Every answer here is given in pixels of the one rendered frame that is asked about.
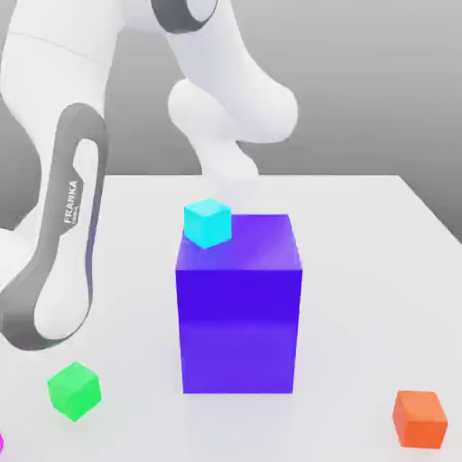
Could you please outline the small cyan cube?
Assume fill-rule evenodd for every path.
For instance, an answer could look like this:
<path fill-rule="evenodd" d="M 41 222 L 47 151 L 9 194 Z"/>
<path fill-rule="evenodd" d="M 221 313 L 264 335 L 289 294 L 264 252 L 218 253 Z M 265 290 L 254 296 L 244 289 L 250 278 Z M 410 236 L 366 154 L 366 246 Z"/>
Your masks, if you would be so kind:
<path fill-rule="evenodd" d="M 232 237 L 231 208 L 214 199 L 186 205 L 183 217 L 183 234 L 203 249 L 224 243 Z"/>

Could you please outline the small green cube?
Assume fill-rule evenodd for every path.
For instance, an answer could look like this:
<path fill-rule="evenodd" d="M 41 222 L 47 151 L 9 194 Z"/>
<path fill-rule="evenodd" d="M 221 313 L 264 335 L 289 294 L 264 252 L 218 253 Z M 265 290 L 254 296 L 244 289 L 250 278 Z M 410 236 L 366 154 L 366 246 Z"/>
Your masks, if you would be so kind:
<path fill-rule="evenodd" d="M 47 388 L 54 409 L 74 422 L 99 404 L 102 397 L 97 374 L 79 362 L 51 377 Z"/>

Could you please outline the small orange cube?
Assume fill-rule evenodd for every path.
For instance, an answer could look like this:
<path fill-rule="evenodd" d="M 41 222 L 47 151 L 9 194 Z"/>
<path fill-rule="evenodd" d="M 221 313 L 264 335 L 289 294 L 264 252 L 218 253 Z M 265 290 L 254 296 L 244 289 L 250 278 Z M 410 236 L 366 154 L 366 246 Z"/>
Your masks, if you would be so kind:
<path fill-rule="evenodd" d="M 440 449 L 448 418 L 436 393 L 399 390 L 393 406 L 393 424 L 402 447 Z"/>

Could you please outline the large purple box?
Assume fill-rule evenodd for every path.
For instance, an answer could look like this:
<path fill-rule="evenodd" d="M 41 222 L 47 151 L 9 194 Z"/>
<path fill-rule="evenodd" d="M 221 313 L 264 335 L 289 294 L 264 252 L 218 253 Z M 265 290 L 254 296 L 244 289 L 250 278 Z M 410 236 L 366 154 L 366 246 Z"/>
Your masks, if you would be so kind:
<path fill-rule="evenodd" d="M 232 238 L 180 241 L 175 276 L 185 393 L 291 393 L 302 264 L 288 215 L 234 215 Z"/>

